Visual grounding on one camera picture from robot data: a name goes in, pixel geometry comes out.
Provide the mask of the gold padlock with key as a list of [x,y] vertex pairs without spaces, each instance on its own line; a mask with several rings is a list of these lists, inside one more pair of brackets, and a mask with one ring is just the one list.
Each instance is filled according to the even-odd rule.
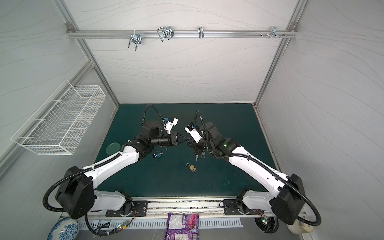
[[196,167],[194,165],[190,165],[189,163],[187,163],[186,166],[191,170],[192,173],[196,172]]

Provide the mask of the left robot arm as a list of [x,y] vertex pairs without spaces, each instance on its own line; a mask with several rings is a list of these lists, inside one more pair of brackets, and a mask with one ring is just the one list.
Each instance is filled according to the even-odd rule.
[[98,186],[150,155],[155,147],[173,147],[186,141],[185,136],[172,130],[178,121],[161,117],[160,121],[146,122],[143,118],[141,132],[124,143],[117,153],[81,169],[76,166],[68,169],[65,176],[46,191],[43,206],[51,212],[66,212],[75,220],[100,211],[128,216],[133,212],[132,198],[123,191],[99,191]]

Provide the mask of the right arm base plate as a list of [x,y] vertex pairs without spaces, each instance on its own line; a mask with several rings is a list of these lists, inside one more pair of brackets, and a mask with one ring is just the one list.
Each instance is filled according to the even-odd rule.
[[250,209],[242,201],[235,199],[224,199],[219,203],[219,207],[224,209],[224,214],[227,216],[248,215],[250,213]]

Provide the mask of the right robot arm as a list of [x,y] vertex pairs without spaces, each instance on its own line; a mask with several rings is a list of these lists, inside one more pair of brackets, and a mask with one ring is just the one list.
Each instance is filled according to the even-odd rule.
[[246,208],[271,211],[287,225],[293,225],[296,220],[310,226],[321,224],[321,215],[306,196],[299,176],[288,176],[266,165],[233,139],[224,138],[213,123],[200,127],[189,123],[185,131],[192,137],[191,148],[197,154],[205,153],[215,159],[225,160],[268,190],[263,198],[254,191],[244,190],[238,199]]

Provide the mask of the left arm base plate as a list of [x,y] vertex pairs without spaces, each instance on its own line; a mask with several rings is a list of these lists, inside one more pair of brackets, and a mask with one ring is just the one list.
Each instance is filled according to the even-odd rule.
[[106,217],[145,217],[148,209],[148,201],[127,201],[117,211],[107,210]]

